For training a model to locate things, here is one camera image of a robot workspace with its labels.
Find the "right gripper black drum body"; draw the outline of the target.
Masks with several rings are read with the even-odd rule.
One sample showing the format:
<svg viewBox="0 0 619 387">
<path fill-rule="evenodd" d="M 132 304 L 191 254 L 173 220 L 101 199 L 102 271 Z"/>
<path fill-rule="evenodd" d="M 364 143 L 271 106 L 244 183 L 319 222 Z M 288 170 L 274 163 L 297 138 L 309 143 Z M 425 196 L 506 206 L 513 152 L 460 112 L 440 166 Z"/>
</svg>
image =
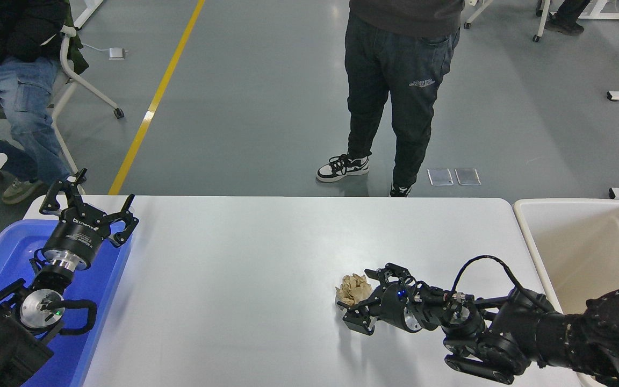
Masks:
<svg viewBox="0 0 619 387">
<path fill-rule="evenodd" d="M 421 324 L 406 306 L 407 297 L 404 286 L 389 283 L 380 300 L 380 321 L 406 332 L 421 330 Z"/>
</svg>

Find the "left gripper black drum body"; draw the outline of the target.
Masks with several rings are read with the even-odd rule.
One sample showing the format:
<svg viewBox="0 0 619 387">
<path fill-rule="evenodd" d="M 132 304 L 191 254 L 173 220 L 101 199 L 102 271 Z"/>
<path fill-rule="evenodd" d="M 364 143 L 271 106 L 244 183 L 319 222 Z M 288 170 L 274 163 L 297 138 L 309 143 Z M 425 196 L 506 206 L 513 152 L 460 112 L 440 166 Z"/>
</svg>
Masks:
<svg viewBox="0 0 619 387">
<path fill-rule="evenodd" d="M 100 246 L 110 235 L 110 227 L 101 225 L 106 213 L 100 209 L 67 208 L 42 248 L 48 262 L 67 261 L 72 267 L 91 267 Z"/>
</svg>

